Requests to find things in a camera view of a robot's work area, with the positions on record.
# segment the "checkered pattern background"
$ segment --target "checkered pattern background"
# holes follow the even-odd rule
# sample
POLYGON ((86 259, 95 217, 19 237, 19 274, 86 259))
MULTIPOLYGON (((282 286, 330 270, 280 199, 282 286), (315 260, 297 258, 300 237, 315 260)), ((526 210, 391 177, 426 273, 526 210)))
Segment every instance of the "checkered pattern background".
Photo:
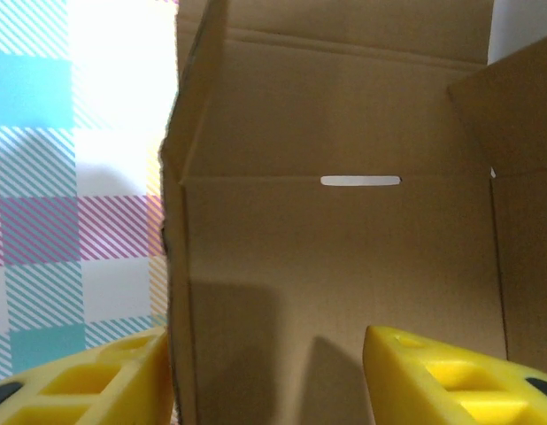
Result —
POLYGON ((165 320, 163 0, 0 0, 0 380, 165 320))

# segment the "yellow plastic block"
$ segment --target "yellow plastic block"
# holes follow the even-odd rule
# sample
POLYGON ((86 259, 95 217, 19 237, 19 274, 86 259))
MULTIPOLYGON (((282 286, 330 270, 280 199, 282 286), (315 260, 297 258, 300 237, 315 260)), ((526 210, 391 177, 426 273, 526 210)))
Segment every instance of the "yellow plastic block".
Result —
POLYGON ((547 374, 529 367, 370 327, 364 369, 378 425, 547 425, 534 386, 546 392, 547 374))
POLYGON ((169 425, 173 387, 164 328, 53 361, 0 382, 0 425, 169 425))

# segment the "yellow object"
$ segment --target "yellow object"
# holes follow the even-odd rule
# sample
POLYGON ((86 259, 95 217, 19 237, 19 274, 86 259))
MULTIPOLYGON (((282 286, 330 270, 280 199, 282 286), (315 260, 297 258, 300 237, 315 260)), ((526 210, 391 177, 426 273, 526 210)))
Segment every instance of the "yellow object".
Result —
POLYGON ((0 387, 17 383, 0 403, 0 425, 169 425, 173 409, 164 328, 36 367, 0 387))
POLYGON ((529 367, 370 327, 364 369, 378 425, 547 425, 547 374, 529 367))

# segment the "brown cardboard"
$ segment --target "brown cardboard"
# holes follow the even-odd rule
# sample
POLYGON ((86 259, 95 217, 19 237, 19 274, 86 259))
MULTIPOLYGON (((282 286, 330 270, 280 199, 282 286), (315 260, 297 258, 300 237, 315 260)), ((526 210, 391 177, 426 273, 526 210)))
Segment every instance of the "brown cardboard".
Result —
POLYGON ((446 91, 491 1, 234 0, 226 39, 201 4, 162 149, 185 423, 371 423, 371 324, 505 357, 489 163, 446 91))
POLYGON ((547 38, 453 85, 491 158, 509 358, 547 371, 547 38))

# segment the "black rubber part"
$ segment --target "black rubber part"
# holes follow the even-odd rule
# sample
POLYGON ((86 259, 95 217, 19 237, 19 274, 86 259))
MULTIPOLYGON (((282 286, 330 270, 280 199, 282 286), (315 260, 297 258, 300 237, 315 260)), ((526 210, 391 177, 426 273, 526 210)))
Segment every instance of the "black rubber part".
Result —
POLYGON ((16 393, 17 390, 24 385, 21 382, 8 382, 0 385, 0 404, 3 403, 8 397, 16 393))
POLYGON ((527 378, 526 381, 547 396, 547 381, 538 378, 527 378))

